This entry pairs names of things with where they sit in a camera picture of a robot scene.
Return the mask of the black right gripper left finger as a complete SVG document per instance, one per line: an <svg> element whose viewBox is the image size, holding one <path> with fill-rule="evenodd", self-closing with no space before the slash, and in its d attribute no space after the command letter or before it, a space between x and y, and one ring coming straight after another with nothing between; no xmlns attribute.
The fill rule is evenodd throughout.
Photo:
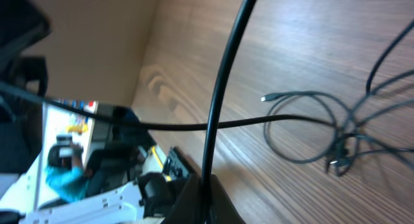
<svg viewBox="0 0 414 224"><path fill-rule="evenodd" d="M200 179L198 175L189 176L173 208L162 224L200 224L202 223Z"/></svg>

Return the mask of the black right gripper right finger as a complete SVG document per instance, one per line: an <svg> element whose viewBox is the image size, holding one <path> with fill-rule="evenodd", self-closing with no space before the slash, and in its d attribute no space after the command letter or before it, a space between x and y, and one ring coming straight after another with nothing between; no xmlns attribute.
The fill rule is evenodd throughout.
<svg viewBox="0 0 414 224"><path fill-rule="evenodd" d="M245 224L226 190L216 175L211 175L211 205L208 223L212 224Z"/></svg>

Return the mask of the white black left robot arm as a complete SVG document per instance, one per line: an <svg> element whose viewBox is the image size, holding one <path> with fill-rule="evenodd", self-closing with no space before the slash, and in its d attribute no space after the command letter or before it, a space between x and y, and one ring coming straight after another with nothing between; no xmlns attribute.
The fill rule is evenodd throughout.
<svg viewBox="0 0 414 224"><path fill-rule="evenodd" d="M155 0L1 0L1 222L123 223L177 197L130 106Z"/></svg>

